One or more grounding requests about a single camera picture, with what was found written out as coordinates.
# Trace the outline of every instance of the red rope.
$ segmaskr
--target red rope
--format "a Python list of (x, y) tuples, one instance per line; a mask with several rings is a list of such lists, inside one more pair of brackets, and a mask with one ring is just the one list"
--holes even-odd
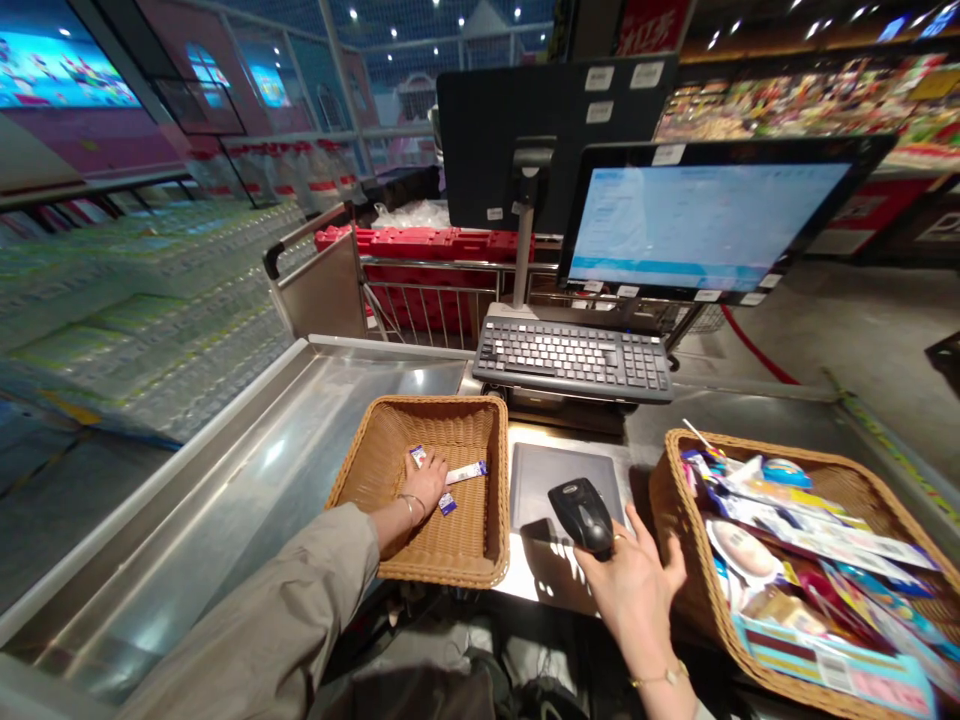
[(754, 354), (757, 360), (759, 360), (767, 370), (773, 373), (777, 380), (785, 385), (800, 384), (795, 377), (764, 355), (763, 351), (753, 344), (753, 341), (747, 337), (747, 334), (743, 331), (743, 328), (741, 328), (740, 325), (737, 324), (737, 321), (733, 319), (733, 313), (730, 312), (730, 308), (728, 308), (726, 305), (721, 305), (720, 309), (723, 311), (723, 316), (727, 318), (727, 322), (730, 323), (730, 327), (733, 328), (733, 331), (737, 334), (737, 337), (740, 338), (740, 342), (747, 347), (747, 350)]

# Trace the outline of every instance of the barcode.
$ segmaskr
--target barcode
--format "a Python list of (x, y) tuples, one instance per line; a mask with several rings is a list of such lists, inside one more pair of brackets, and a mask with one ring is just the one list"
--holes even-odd
[(817, 653), (817, 660), (820, 665), (820, 677), (823, 684), (832, 690), (839, 690), (849, 695), (855, 695), (853, 683), (850, 682), (850, 674), (847, 672), (847, 663), (836, 655), (824, 655)]

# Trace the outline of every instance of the barcode scanner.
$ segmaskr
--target barcode scanner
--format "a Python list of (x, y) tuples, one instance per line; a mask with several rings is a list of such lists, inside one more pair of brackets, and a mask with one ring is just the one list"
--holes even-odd
[(613, 521), (600, 493), (586, 478), (577, 478), (547, 491), (557, 519), (584, 550), (600, 562), (612, 555)]

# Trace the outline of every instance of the hand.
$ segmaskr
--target hand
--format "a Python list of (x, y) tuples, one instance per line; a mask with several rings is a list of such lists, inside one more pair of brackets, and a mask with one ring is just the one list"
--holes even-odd
[(440, 502), (440, 496), (447, 485), (447, 461), (442, 455), (437, 455), (432, 449), (427, 450), (427, 457), (423, 467), (417, 468), (410, 453), (405, 454), (407, 463), (407, 481), (403, 484), (403, 492), (413, 495), (413, 511), (417, 525), (422, 523)]
[(674, 670), (677, 660), (670, 644), (670, 604), (687, 579), (680, 541), (670, 536), (669, 562), (660, 564), (657, 546), (636, 508), (627, 505), (627, 517), (637, 537), (613, 521), (613, 557), (600, 562), (574, 548), (600, 617), (610, 630), (633, 677), (657, 677)]

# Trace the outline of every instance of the computer monitor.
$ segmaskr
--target computer monitor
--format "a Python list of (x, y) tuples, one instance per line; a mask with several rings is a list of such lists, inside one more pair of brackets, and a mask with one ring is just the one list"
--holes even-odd
[(676, 55), (660, 54), (440, 75), (451, 224), (517, 230), (517, 140), (549, 136), (553, 158), (533, 230), (562, 234), (583, 148), (651, 140), (676, 73)]
[(588, 147), (558, 285), (757, 305), (895, 144), (873, 135)]

